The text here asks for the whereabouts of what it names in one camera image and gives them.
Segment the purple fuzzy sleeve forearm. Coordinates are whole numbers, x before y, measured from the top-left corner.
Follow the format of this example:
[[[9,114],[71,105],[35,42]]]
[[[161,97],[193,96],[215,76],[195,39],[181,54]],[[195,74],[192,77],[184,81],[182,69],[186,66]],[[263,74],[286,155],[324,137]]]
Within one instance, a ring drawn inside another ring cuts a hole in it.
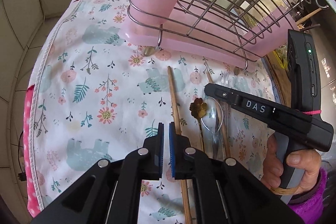
[[[326,181],[326,170],[320,168],[315,186],[308,192],[293,196],[288,203],[291,210],[299,215],[305,223],[316,223],[322,215]]]

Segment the person's right hand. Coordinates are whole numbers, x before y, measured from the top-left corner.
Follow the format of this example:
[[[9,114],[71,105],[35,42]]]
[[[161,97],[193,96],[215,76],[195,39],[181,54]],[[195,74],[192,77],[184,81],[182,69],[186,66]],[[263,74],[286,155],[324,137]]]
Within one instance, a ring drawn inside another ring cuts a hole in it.
[[[284,171],[282,162],[277,158],[277,142],[272,134],[267,141],[267,153],[263,162],[261,182],[268,188],[278,188]],[[286,158],[288,166],[304,170],[304,174],[295,194],[312,190],[318,181],[321,167],[321,155],[314,149],[303,149],[290,153]]]

